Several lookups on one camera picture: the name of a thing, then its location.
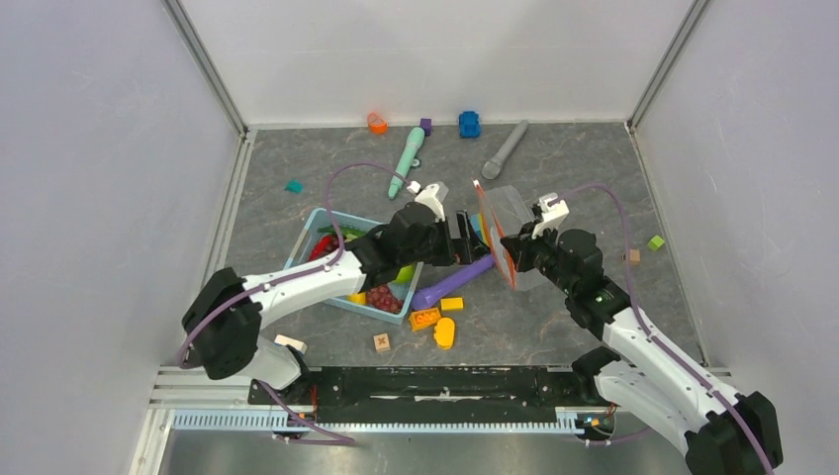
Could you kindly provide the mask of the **clear orange zip bag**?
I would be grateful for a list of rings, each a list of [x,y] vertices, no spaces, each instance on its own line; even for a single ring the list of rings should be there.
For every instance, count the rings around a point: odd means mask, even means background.
[[[533,220],[530,208],[511,185],[486,189],[475,180],[474,186],[478,196],[482,234],[496,268],[513,290],[526,292],[534,289],[541,283],[542,276],[536,270],[516,271],[513,258],[501,243],[501,238],[517,235],[524,224]]]

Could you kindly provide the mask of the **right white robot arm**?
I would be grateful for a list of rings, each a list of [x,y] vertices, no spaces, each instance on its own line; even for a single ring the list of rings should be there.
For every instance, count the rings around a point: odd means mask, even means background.
[[[693,474],[771,474],[784,461],[775,406],[745,395],[672,343],[604,272],[583,230],[503,237],[514,272],[536,271],[565,295],[572,319],[602,342],[578,358],[571,388],[585,404],[628,410],[666,438]]]

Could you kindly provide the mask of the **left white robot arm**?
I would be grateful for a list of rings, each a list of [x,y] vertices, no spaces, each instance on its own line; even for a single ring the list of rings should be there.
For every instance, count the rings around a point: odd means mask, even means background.
[[[213,381],[246,376],[287,403],[303,401],[311,377],[302,357],[262,337],[262,329],[323,301],[389,284],[408,266],[466,265],[490,255],[467,214],[456,218],[460,233],[453,236],[444,217],[410,203],[389,222],[318,259],[245,277],[230,267],[216,271],[182,319],[182,368],[200,367]]]

